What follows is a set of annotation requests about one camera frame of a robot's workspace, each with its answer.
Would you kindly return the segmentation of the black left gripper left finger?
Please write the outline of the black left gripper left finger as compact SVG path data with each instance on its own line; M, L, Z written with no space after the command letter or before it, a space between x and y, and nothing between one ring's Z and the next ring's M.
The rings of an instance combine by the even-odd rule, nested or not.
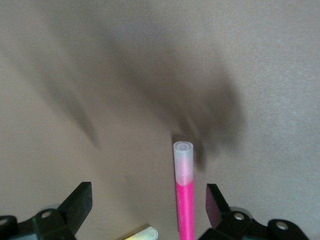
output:
M58 206L18 224L18 240L75 240L93 206L92 183L81 182Z

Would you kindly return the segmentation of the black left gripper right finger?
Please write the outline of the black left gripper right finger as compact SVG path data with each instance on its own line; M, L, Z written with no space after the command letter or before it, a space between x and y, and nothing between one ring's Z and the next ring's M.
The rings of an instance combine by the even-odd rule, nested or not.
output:
M232 210L216 184L206 185L205 210L211 225L201 240L268 240L268 228L245 213Z

